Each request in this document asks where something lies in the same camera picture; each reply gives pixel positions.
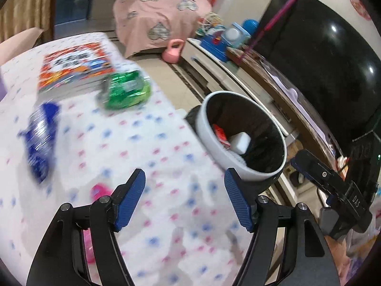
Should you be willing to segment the person's right hand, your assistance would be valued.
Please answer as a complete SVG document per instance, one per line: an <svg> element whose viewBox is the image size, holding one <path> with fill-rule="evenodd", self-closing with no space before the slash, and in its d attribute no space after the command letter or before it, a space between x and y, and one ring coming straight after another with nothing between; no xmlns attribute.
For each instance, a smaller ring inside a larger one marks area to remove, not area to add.
<svg viewBox="0 0 381 286"><path fill-rule="evenodd" d="M330 236L325 236L330 252L338 271L340 285L345 285L347 273L350 267L350 258L347 256L347 244L343 239L341 242L334 240Z"/></svg>

